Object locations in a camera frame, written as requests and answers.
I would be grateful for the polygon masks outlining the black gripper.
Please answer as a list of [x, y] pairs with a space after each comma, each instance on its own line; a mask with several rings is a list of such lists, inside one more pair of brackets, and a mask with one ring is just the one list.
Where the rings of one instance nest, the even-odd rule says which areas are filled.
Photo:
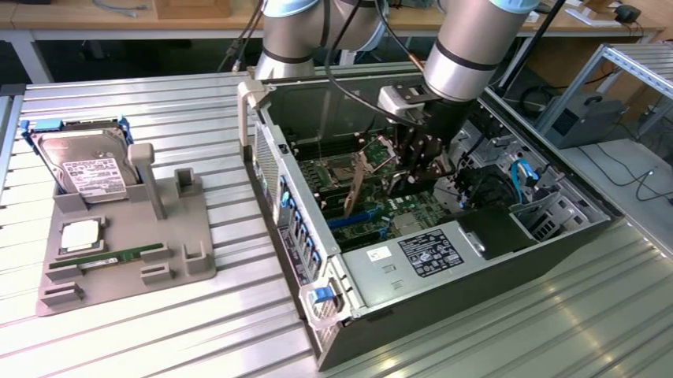
[[419, 103], [421, 107], [405, 112], [418, 126], [409, 128], [403, 137], [403, 154], [417, 154], [419, 158], [438, 156], [449, 152], [450, 144], [474, 110], [478, 101], [466, 102], [433, 100]]

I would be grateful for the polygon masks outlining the graphics card with bracket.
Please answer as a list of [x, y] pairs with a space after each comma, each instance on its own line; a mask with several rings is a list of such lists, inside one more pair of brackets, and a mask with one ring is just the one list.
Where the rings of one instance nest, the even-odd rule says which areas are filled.
[[359, 192], [363, 185], [365, 176], [367, 173], [367, 158], [365, 152], [361, 150], [355, 154], [355, 171], [354, 178], [349, 189], [349, 195], [345, 199], [345, 216], [350, 217], [354, 212], [355, 202], [358, 201]]

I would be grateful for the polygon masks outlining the black pole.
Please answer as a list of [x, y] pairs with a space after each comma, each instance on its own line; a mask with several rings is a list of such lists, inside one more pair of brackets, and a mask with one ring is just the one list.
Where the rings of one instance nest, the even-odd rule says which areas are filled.
[[513, 85], [513, 82], [517, 78], [517, 75], [522, 71], [522, 68], [528, 62], [533, 48], [536, 47], [537, 43], [542, 39], [544, 35], [546, 34], [549, 26], [552, 25], [552, 22], [557, 16], [557, 14], [560, 13], [565, 3], [566, 3], [566, 0], [556, 0], [554, 5], [550, 9], [550, 12], [546, 15], [545, 20], [542, 21], [542, 24], [541, 24], [540, 28], [537, 29], [536, 34], [533, 35], [533, 37], [525, 38], [522, 47], [518, 49], [517, 54], [513, 58], [513, 62], [508, 66], [504, 77], [502, 77], [501, 81], [498, 82], [496, 92], [500, 95], [505, 95], [506, 92], [509, 91], [509, 89]]

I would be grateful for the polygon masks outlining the CPU socket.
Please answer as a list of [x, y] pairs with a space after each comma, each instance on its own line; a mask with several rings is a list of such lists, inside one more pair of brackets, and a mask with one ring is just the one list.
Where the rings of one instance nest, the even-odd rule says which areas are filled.
[[326, 162], [329, 177], [335, 184], [350, 182], [355, 175], [355, 163], [350, 156], [329, 159]]

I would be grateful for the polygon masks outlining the silver chipset heatsink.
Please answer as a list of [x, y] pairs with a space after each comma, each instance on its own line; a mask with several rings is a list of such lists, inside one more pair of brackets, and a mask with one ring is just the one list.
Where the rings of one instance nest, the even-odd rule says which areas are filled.
[[401, 235], [409, 235], [423, 230], [413, 213], [405, 213], [395, 216], [393, 218], [393, 223]]

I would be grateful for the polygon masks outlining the grey box device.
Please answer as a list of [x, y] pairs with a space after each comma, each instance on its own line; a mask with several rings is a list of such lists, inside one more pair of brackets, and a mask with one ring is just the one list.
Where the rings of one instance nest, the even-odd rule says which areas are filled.
[[558, 149], [597, 143], [625, 111], [624, 103], [600, 92], [574, 94], [545, 136]]

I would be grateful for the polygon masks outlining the blue expansion slot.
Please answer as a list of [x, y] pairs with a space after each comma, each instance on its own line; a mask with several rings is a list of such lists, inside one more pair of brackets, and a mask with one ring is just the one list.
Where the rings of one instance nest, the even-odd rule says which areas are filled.
[[333, 219], [327, 221], [327, 225], [330, 229], [337, 229], [342, 227], [347, 227], [353, 224], [362, 223], [365, 221], [370, 221], [377, 213], [375, 209], [351, 215], [349, 217], [342, 217], [339, 219]]

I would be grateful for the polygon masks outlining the black expansion slot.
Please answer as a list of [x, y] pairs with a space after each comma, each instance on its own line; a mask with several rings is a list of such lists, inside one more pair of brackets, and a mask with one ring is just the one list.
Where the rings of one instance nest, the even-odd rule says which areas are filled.
[[378, 243], [385, 236], [386, 231], [377, 230], [374, 232], [366, 232], [361, 235], [350, 236], [338, 241], [338, 244], [342, 250], [354, 250]]

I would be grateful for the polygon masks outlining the white papers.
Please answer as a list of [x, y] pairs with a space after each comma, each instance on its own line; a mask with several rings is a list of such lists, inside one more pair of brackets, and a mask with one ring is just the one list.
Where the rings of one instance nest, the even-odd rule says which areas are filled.
[[588, 8], [566, 9], [565, 12], [593, 28], [618, 28], [621, 26], [621, 23], [616, 21], [616, 14], [612, 12], [597, 13]]

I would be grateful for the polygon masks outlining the long wooden desk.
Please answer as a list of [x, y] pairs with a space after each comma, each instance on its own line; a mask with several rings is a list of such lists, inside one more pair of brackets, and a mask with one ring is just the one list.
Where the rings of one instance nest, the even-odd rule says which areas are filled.
[[[410, 0], [387, 0], [390, 5], [389, 25], [399, 37], [435, 37], [445, 15], [430, 0], [427, 8], [414, 8]], [[545, 37], [636, 37], [640, 43], [648, 43], [665, 27], [641, 16], [637, 23], [625, 26], [590, 26], [573, 17], [565, 10], [556, 16], [546, 28]]]

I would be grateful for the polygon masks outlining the brown box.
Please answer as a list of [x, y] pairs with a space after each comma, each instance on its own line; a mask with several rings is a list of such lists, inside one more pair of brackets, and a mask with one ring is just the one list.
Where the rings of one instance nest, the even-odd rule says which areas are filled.
[[159, 19], [227, 18], [230, 0], [152, 0]]

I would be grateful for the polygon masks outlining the grey parts rack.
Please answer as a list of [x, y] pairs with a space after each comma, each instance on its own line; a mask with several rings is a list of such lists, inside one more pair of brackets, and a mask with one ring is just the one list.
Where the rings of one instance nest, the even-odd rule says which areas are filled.
[[[176, 169], [167, 178], [154, 176], [154, 146], [128, 147], [131, 164], [142, 181], [127, 187], [128, 198], [84, 203], [75, 194], [56, 195], [47, 237], [35, 313], [48, 317], [122, 298], [207, 280], [215, 276], [215, 254], [200, 177]], [[63, 227], [96, 220], [99, 242], [91, 249], [66, 253]], [[135, 261], [111, 258], [50, 269], [48, 264], [79, 257], [164, 243], [142, 252]]]

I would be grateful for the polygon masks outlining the silver hard disk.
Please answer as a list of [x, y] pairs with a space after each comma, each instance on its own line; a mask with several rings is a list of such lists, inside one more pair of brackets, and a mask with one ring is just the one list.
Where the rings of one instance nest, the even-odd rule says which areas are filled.
[[127, 187], [139, 183], [127, 158], [122, 127], [95, 127], [27, 133], [60, 195], [79, 195], [87, 204], [128, 198]]

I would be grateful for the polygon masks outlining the green RAM stick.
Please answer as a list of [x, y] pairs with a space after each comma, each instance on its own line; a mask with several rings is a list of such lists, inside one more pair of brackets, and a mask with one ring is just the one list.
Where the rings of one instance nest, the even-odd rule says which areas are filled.
[[64, 261], [56, 261], [48, 264], [48, 268], [59, 269], [70, 265], [88, 264], [95, 261], [103, 261], [111, 258], [116, 259], [118, 262], [135, 261], [142, 258], [142, 252], [163, 248], [164, 246], [166, 246], [164, 243], [154, 243], [146, 246], [132, 247], [126, 250], [106, 252], [102, 254], [95, 254], [91, 256], [79, 257]]

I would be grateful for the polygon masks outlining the wooden desk with white legs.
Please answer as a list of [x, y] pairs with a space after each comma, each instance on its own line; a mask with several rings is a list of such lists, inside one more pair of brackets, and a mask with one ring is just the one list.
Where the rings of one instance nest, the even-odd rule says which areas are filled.
[[99, 8], [91, 0], [52, 0], [50, 5], [0, 1], [0, 41], [12, 45], [31, 81], [51, 83], [39, 41], [232, 38], [254, 10], [253, 0], [231, 0], [227, 18], [162, 20], [154, 9], [130, 17]]

